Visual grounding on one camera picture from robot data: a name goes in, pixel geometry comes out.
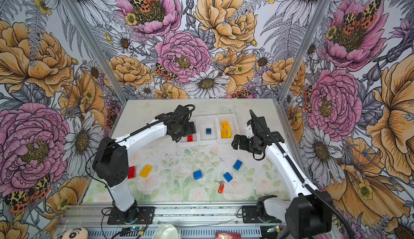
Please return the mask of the white three-compartment bin tray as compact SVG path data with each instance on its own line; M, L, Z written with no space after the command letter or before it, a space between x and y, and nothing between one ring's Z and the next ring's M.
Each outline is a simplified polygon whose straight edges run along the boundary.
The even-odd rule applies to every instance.
M235 134L239 133L239 126L235 114L203 115L191 118L195 124L196 133L184 137L178 143L181 148L207 145L231 144ZM224 138L222 123L227 122L231 136Z

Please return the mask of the yellow orange lego brick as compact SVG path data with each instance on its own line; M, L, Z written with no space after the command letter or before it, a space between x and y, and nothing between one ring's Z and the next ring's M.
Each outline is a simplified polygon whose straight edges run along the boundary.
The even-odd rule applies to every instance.
M227 139L228 135L227 135L227 130L226 129L221 129L221 138L222 139Z

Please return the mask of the yellow lego brick top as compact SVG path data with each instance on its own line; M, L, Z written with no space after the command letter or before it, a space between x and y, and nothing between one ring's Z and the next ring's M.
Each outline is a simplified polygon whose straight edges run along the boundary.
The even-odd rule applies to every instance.
M223 122L221 122L221 127L222 127L222 129L224 129L224 130L229 130L229 129L230 129L230 125L228 124L228 122L227 122L227 121L223 121Z

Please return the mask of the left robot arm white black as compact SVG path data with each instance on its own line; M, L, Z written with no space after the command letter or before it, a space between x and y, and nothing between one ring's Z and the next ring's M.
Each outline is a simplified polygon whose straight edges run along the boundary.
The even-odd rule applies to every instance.
M178 143L196 133L190 120L195 105L178 105L173 112L162 113L138 130L112 139L101 140L92 168L112 197L113 212L122 223L133 224L139 217L138 204L128 187L129 157L158 138L170 136Z

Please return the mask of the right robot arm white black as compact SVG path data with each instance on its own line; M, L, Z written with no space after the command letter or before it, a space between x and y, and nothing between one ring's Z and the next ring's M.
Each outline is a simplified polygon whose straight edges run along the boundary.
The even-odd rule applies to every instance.
M250 111L246 135L236 134L231 146L272 162L282 177L289 200L275 195L259 198L258 218L263 222L279 220L295 239L305 239L332 230L333 204L327 192L319 192L294 161L281 134L271 131L264 117Z

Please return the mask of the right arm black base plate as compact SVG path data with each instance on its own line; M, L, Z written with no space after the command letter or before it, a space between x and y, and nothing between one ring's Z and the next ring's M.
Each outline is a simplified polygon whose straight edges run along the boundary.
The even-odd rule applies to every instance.
M243 223L281 223L275 217L261 217L256 206L242 206L241 213Z

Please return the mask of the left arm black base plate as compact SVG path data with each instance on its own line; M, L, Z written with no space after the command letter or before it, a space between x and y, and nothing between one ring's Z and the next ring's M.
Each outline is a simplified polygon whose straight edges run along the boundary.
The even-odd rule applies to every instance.
M134 207L132 206L125 212L113 207L109 218L108 225L151 225L155 207Z

